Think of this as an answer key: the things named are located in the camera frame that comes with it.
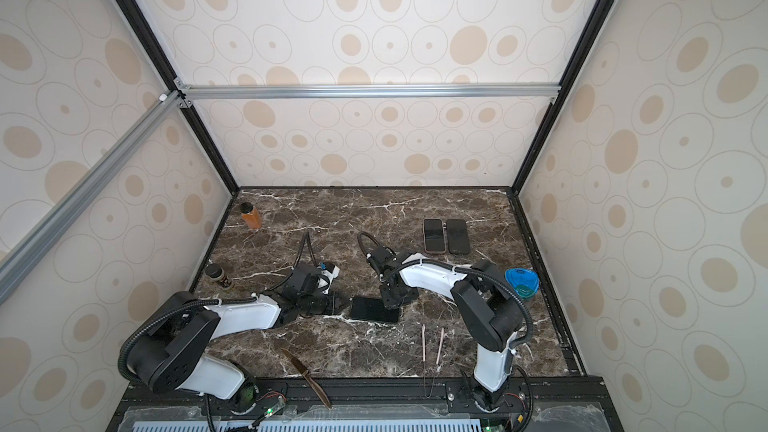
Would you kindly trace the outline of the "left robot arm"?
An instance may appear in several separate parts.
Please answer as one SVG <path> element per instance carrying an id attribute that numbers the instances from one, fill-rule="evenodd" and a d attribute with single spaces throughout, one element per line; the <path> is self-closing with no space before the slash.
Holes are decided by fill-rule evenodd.
<path id="1" fill-rule="evenodd" d="M 254 379 L 240 365 L 208 354 L 209 343 L 337 313 L 341 306 L 331 286 L 340 272 L 336 264 L 317 260 L 306 233 L 287 276 L 261 292 L 240 299 L 173 294 L 123 343 L 119 372 L 155 394 L 181 390 L 247 408 L 256 402 Z"/>

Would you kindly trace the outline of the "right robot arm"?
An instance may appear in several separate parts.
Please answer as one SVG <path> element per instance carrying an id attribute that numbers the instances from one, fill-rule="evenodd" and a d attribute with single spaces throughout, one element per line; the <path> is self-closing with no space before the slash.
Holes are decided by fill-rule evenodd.
<path id="1" fill-rule="evenodd" d="M 386 310 L 399 310 L 419 298 L 421 289 L 447 297 L 457 307 L 477 344 L 473 375 L 464 378 L 463 392 L 479 411 L 493 413 L 506 404 L 507 381 L 520 372 L 527 394 L 520 395 L 521 412 L 509 420 L 509 431 L 523 431 L 531 421 L 534 400 L 529 376 L 514 363 L 516 349 L 534 337 L 534 323 L 526 304 L 499 267 L 481 260 L 454 265 L 421 253 L 397 253 L 373 235 L 357 234 L 358 246 L 380 281 Z"/>

